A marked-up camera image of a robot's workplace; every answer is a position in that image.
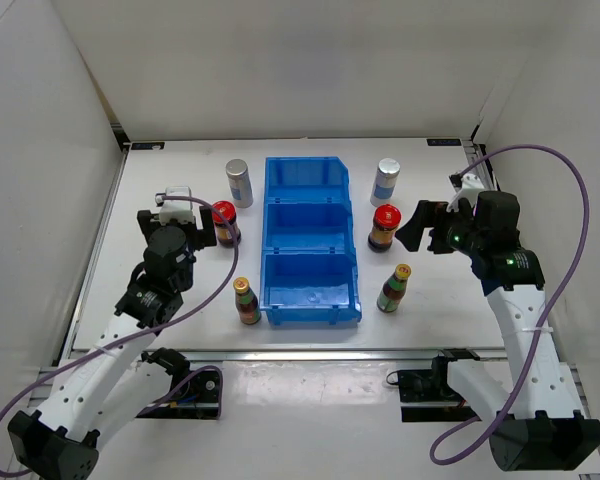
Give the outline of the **red-lid sauce jar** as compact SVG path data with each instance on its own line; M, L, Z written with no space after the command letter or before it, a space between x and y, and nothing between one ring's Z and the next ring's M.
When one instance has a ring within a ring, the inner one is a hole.
M401 220L402 215L397 207L391 204L377 207L373 215L372 229L367 239L369 247L377 252L387 251L393 243Z
M235 206L229 201L220 200L215 202L212 207L214 209L212 218L218 243L227 248L239 244L241 241L241 230L237 224Z

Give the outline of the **yellow-cap sauce bottle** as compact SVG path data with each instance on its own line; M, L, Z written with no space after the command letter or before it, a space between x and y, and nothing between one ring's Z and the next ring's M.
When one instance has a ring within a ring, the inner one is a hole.
M411 267L408 264L398 264L392 275L385 281L378 295L376 305L381 312L395 312L403 299Z
M237 277L233 281L235 305L243 324L254 325L261 319L257 296L246 277Z

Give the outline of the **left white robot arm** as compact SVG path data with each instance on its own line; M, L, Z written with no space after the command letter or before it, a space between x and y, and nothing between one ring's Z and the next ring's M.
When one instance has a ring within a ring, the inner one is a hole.
M7 430L17 460L42 479L86 479L100 451L128 422L169 400L191 396L197 376L172 349L148 347L193 286L195 253L216 243L213 210L170 197L158 213L141 210L147 246L100 338L66 366L68 377L32 412L17 412Z

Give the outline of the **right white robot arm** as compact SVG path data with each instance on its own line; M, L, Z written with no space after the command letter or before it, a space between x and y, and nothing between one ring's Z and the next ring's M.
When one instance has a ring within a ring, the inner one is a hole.
M497 320L513 388L506 391L470 353L441 356L429 375L440 399L459 394L487 423L484 433L462 452L437 464L450 465L489 445L503 471L573 471L600 446L600 421L587 418L570 394L550 328L551 302L535 253L522 247L517 198L482 191L475 201L457 206L421 200L411 219L396 233L410 252L424 234L434 254L460 252L471 261Z

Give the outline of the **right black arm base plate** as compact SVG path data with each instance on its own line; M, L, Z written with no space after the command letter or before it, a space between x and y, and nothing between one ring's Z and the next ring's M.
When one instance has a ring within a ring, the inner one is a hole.
M403 368L386 375L385 384L398 389L403 423L464 422L476 416L447 382L449 364L460 360L480 357L468 349L444 349L428 368Z

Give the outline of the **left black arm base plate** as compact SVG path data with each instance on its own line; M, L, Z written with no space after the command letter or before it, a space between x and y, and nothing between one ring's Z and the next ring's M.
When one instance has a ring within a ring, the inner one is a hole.
M222 414L224 377L214 365L194 368L181 353L160 348L141 354L141 362L157 365L170 377L169 390L143 409L140 419L218 420Z

